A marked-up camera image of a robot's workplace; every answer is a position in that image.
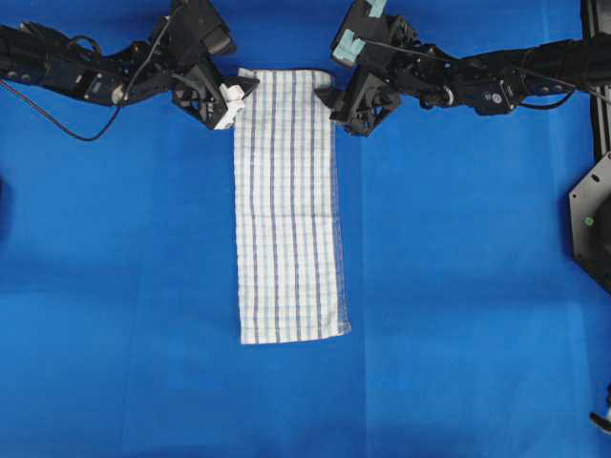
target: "light blue tape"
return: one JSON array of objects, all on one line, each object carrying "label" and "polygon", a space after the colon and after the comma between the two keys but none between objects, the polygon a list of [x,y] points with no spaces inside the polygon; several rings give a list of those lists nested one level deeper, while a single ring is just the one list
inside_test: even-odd
[{"label": "light blue tape", "polygon": [[380,17],[384,12],[384,7],[386,6],[387,1],[388,0],[367,0],[367,2],[371,5],[369,17]]},{"label": "light blue tape", "polygon": [[333,51],[333,57],[337,60],[342,60],[354,65],[356,58],[364,47],[365,42],[360,38],[354,39],[354,32],[347,30],[342,35],[342,39]]}]

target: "towel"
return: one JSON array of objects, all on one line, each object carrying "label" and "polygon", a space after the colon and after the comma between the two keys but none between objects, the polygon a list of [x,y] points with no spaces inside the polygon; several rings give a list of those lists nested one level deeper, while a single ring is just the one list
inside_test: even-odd
[{"label": "towel", "polygon": [[261,81],[236,118],[235,176],[242,344],[350,331],[335,128],[318,71],[247,71]]}]

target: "metal frame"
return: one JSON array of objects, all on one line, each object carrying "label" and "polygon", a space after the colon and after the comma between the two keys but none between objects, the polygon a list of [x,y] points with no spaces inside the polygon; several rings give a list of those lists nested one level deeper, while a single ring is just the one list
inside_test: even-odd
[{"label": "metal frame", "polygon": [[611,259],[596,243],[595,216],[611,196],[611,154],[607,154],[571,192],[573,249],[577,263],[611,294]]},{"label": "metal frame", "polygon": [[[583,37],[591,38],[596,33],[611,33],[611,0],[581,0]],[[599,88],[607,98],[611,87]],[[594,129],[594,156],[600,160],[611,151],[611,106],[592,97],[592,127]]]}]

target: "blue surface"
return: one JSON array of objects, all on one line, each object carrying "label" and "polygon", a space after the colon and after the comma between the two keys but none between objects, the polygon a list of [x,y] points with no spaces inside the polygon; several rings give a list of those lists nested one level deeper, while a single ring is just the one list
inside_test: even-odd
[{"label": "blue surface", "polygon": [[[169,2],[5,0],[114,52]],[[217,0],[228,72],[348,73],[348,1]],[[394,0],[456,55],[580,38],[579,2]],[[108,112],[28,90],[79,132]],[[570,260],[588,98],[480,118],[406,105],[338,134],[353,332],[239,346],[232,134],[160,96],[75,143],[0,93],[0,453],[8,458],[603,457],[609,298]]]}]

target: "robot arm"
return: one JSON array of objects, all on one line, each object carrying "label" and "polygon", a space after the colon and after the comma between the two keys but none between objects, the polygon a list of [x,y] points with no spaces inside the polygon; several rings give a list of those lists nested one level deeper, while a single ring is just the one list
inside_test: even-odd
[{"label": "robot arm", "polygon": [[[345,91],[321,90],[332,119],[353,135],[370,135],[401,104],[422,108],[466,105],[479,115],[506,115],[524,99],[591,92],[611,81],[611,36],[457,59],[423,44],[400,16],[382,13],[385,0],[356,0],[332,44],[332,57],[357,70]],[[560,104],[542,107],[556,108]]]},{"label": "robot arm", "polygon": [[226,129],[259,83],[225,78],[215,67],[212,56],[236,49],[228,33],[207,0],[174,0],[147,41],[108,56],[88,37],[71,39],[33,23],[0,26],[0,79],[109,107],[172,92],[174,103],[206,127]]}]

